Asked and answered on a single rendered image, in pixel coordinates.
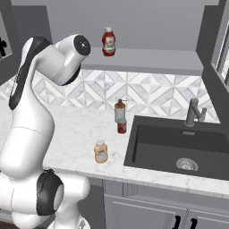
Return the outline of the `grey sink tap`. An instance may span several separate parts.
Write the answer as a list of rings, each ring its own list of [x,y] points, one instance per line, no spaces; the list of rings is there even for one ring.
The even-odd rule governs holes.
[[[197,119],[199,122],[204,122],[206,117],[207,109],[205,107],[200,111],[198,109],[199,100],[197,98],[192,98],[189,104],[188,114],[184,124],[188,127],[194,125],[194,119]]]

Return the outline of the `grey soap dispenser bottle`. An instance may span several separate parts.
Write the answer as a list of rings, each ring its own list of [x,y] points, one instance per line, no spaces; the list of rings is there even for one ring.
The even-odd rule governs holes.
[[[114,105],[114,121],[117,122],[122,118],[125,118],[125,104],[121,99],[119,99]]]

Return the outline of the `grey open wall cabinet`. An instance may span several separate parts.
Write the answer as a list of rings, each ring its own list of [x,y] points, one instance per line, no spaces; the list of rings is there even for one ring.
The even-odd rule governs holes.
[[[204,8],[217,0],[12,0],[44,5],[52,40],[84,35],[91,53],[83,69],[202,74],[197,54]],[[115,35],[114,56],[104,56],[105,27]]]

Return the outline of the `orange condiment bottle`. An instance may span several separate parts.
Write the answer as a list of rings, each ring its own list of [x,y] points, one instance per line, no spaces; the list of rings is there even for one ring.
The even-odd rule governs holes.
[[[107,145],[103,140],[98,140],[94,147],[95,160],[97,163],[105,163],[108,159]]]

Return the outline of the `dark grey sink basin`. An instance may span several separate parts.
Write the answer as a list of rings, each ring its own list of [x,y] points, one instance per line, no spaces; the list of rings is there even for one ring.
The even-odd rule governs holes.
[[[217,123],[136,115],[123,164],[229,181],[229,139]]]

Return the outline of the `grey cabinet door with glass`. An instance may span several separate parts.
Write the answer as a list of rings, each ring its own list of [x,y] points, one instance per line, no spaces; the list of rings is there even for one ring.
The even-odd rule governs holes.
[[[11,79],[21,61],[21,42],[11,0],[0,0],[0,85]]]

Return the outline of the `small red shaker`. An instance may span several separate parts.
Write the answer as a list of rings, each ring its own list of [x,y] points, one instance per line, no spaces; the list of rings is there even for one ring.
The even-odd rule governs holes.
[[[117,120],[117,130],[119,133],[126,133],[126,120],[124,118]]]

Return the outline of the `red ketchup bottle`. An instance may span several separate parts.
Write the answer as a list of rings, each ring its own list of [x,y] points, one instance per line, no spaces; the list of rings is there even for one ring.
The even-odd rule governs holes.
[[[104,56],[115,55],[115,34],[111,27],[105,27],[105,32],[102,37],[102,51]]]

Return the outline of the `grey base cupboard door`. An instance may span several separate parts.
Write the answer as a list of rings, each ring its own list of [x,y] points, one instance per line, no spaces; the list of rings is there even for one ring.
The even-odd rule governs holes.
[[[175,216],[186,215],[185,208],[105,195],[106,229],[173,229]]]
[[[191,228],[191,219],[198,220],[195,229],[229,229],[229,216],[190,209],[183,229]]]

